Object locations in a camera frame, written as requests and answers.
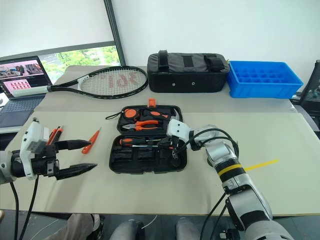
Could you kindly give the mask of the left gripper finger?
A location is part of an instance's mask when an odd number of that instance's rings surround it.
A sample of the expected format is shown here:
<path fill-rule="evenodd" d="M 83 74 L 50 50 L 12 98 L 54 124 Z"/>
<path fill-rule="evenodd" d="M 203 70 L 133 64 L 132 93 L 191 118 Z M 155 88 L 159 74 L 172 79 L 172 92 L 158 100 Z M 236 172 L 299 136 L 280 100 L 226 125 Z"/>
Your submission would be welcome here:
<path fill-rule="evenodd" d="M 97 166 L 96 163 L 81 163 L 71 165 L 69 168 L 60 169 L 58 173 L 55 174 L 57 180 L 68 179 L 72 177 L 79 176 L 86 173 Z"/>
<path fill-rule="evenodd" d="M 86 146 L 91 145 L 90 141 L 87 140 L 63 140 L 63 141 L 57 141 L 54 143 L 55 148 L 57 151 L 59 150 L 75 150 L 75 149 L 81 149 Z"/>

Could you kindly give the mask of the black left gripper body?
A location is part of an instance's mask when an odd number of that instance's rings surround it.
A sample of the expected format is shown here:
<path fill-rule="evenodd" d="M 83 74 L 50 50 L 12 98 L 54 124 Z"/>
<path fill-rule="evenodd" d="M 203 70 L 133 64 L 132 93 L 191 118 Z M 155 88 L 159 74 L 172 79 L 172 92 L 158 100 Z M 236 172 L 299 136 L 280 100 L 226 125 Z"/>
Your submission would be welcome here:
<path fill-rule="evenodd" d="M 31 158 L 31 167 L 35 175 L 60 178 L 60 165 L 57 160 L 59 148 L 56 143 L 37 149 Z"/>

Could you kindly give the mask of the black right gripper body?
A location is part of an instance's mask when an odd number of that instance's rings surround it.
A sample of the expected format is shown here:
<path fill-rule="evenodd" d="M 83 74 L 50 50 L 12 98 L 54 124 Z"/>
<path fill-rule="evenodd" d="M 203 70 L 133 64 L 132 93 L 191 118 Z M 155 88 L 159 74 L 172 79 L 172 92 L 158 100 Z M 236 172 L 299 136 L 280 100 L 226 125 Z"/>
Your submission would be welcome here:
<path fill-rule="evenodd" d="M 172 150 L 173 148 L 175 148 L 176 150 L 178 149 L 180 139 L 177 136 L 167 136 L 163 139 L 168 140 L 168 147 L 162 147 L 162 148 L 169 149 L 169 150 Z"/>

